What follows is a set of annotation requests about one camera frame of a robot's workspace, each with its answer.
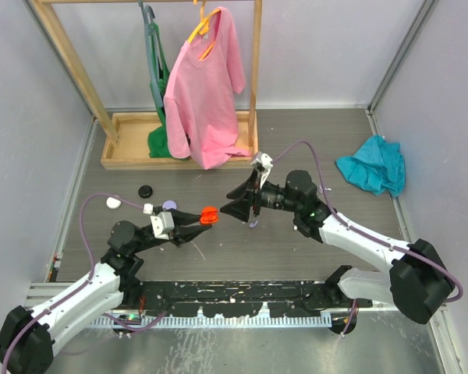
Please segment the orange earbud charging case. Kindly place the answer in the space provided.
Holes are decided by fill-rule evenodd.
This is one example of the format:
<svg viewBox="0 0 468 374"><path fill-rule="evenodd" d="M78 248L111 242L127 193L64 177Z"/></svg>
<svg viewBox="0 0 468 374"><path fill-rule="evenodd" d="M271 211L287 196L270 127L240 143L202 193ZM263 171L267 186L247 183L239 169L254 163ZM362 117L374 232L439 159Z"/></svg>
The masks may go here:
<svg viewBox="0 0 468 374"><path fill-rule="evenodd" d="M213 225L218 222L218 209L214 206L206 206L200 213L201 225Z"/></svg>

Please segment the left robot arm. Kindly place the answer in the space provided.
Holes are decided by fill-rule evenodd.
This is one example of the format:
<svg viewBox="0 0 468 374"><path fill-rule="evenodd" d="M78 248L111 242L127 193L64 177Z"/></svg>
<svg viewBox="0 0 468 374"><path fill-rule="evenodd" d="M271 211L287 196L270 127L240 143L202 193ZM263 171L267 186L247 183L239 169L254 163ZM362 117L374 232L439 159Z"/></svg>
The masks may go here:
<svg viewBox="0 0 468 374"><path fill-rule="evenodd" d="M131 309L138 304L142 284L137 272L144 263L139 252L167 242L180 246L212 227L201 216L178 210L156 209L149 219L143 227L117 222L107 252L90 263L86 275L31 309L17 306L8 313L0 330L2 372L45 372L96 318L118 306Z"/></svg>

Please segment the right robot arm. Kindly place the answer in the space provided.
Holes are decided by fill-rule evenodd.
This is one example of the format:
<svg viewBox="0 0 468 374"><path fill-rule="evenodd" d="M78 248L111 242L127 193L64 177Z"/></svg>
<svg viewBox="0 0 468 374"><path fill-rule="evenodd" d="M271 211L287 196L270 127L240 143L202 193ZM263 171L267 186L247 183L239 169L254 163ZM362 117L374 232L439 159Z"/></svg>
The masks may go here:
<svg viewBox="0 0 468 374"><path fill-rule="evenodd" d="M253 171L227 198L221 213L247 222L264 208L290 212L294 230L304 237L343 249L374 267L344 267L329 277L326 295L334 306L370 299L394 305L415 323L426 324L457 287L431 243L389 238L347 219L319 199L306 171L289 172L284 186L265 182Z"/></svg>

